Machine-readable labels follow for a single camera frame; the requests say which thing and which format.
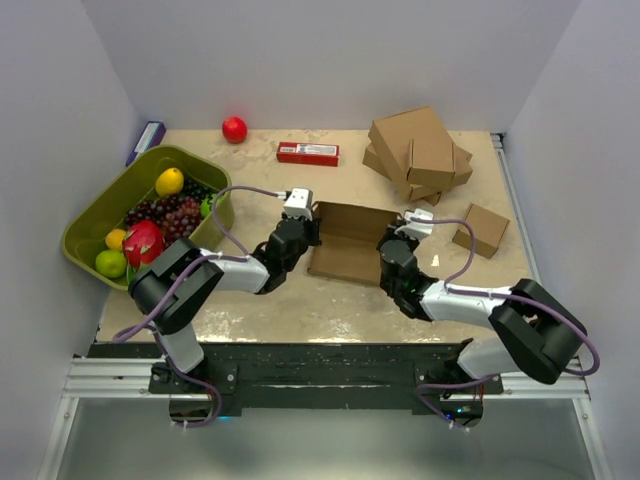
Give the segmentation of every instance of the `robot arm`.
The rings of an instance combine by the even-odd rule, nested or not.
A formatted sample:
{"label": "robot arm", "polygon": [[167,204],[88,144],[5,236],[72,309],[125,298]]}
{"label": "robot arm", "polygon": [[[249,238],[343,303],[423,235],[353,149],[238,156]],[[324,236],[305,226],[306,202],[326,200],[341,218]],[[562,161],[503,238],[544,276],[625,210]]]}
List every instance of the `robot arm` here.
{"label": "robot arm", "polygon": [[[413,251],[432,226],[424,210],[407,212],[387,228],[378,245],[382,275],[380,286],[410,318],[426,321],[458,320],[493,328],[498,338],[465,342],[430,382],[460,383],[496,373],[523,371],[546,384],[556,382],[582,341],[565,324],[534,305],[549,307],[586,334],[584,326],[534,280],[515,286],[475,288],[447,285],[418,269]],[[528,299],[528,303],[514,299]]]}
{"label": "robot arm", "polygon": [[129,285],[129,295],[148,315],[189,265],[193,271],[154,317],[160,341],[177,368],[190,376],[205,376],[206,361],[191,321],[213,291],[272,292],[284,283],[310,246],[319,245],[319,219],[311,211],[312,192],[296,188],[286,195],[282,219],[266,242],[248,257],[231,257],[175,242]]}

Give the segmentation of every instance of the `black metal frame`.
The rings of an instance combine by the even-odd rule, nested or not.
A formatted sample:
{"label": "black metal frame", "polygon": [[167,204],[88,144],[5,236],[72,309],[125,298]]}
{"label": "black metal frame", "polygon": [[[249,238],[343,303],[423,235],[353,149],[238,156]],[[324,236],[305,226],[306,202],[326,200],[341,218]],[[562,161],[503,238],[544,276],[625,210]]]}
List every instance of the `black metal frame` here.
{"label": "black metal frame", "polygon": [[[203,343],[210,381],[223,396],[222,415],[239,416],[244,408],[379,409],[432,412],[415,389],[428,383],[430,372],[457,357],[463,344],[278,344]],[[158,358],[155,344],[94,344],[89,358]],[[199,392],[173,375],[164,362],[156,363],[149,392]],[[486,384],[486,394],[503,392],[498,378]],[[479,400],[441,400],[443,390],[426,394],[437,408],[458,421],[482,416]],[[204,402],[172,401],[170,411],[200,409]]]}

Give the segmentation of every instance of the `cardboard box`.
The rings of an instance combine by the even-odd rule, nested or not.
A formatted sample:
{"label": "cardboard box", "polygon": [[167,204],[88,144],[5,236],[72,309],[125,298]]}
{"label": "cardboard box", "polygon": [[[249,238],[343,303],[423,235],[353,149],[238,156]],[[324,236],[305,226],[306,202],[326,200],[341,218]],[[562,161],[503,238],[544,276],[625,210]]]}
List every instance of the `cardboard box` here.
{"label": "cardboard box", "polygon": [[[498,251],[510,220],[475,203],[467,208],[464,220],[471,226],[476,236],[476,253],[486,258],[493,257]],[[471,237],[464,226],[458,227],[453,236],[453,243],[471,249]]]}
{"label": "cardboard box", "polygon": [[[373,148],[373,145],[369,144],[369,146],[364,151],[364,158],[362,159],[362,164],[369,167],[374,172],[382,175],[385,178],[389,178],[389,174],[384,168],[382,161],[376,154],[376,151]],[[431,205],[437,205],[442,197],[442,192],[438,192],[430,187],[423,187],[422,185],[410,185],[408,184],[408,191],[401,193],[402,198],[409,202],[414,202],[423,198]]]}
{"label": "cardboard box", "polygon": [[320,240],[307,271],[363,285],[380,284],[380,253],[376,250],[397,212],[342,203],[318,202],[314,215],[322,218]]}
{"label": "cardboard box", "polygon": [[453,141],[433,142],[418,137],[409,141],[409,171],[407,181],[432,188],[451,188],[455,175]]}
{"label": "cardboard box", "polygon": [[460,185],[464,185],[471,178],[471,174],[473,173],[473,168],[469,165],[469,160],[471,159],[471,154],[466,150],[458,147],[454,144],[453,146],[454,152],[454,175],[451,180],[451,187],[459,187]]}
{"label": "cardboard box", "polygon": [[337,167],[340,147],[317,143],[280,142],[276,158],[282,163]]}
{"label": "cardboard box", "polygon": [[[461,185],[471,176],[468,165],[471,154],[455,145],[431,107],[374,120],[369,138],[389,178],[403,195],[410,188],[407,183],[442,190]],[[410,157],[413,139],[420,142],[421,148],[415,156]],[[434,170],[443,173],[435,180],[431,180],[428,171],[426,174],[423,171],[430,170],[431,161],[436,162]],[[457,175],[460,178],[454,180],[456,168],[461,173]]]}

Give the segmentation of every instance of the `green plastic basket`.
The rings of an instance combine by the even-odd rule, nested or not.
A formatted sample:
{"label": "green plastic basket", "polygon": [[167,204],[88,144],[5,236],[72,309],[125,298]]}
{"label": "green plastic basket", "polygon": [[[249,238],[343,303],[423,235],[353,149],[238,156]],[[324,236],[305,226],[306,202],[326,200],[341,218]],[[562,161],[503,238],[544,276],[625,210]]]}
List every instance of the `green plastic basket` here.
{"label": "green plastic basket", "polygon": [[[124,217],[131,208],[143,200],[158,197],[156,179],[171,167],[179,168],[185,176],[215,191],[231,185],[229,174],[224,169],[203,158],[179,147],[154,147],[140,155],[67,227],[62,237],[62,250],[67,258],[107,285],[126,290],[125,276],[112,280],[96,272],[96,256],[106,250],[104,241],[111,230],[124,229]],[[229,192],[218,201],[217,211],[224,227],[231,228],[233,207]],[[209,215],[189,238],[199,247],[214,250],[222,240],[222,233]]]}

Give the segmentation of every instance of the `red box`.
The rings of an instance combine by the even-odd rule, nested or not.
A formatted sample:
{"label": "red box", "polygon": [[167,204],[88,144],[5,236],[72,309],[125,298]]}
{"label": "red box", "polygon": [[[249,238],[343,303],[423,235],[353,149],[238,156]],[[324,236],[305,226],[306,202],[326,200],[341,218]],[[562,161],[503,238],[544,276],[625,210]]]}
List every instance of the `red box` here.
{"label": "red box", "polygon": [[319,143],[280,142],[276,158],[283,163],[337,167],[340,147]]}

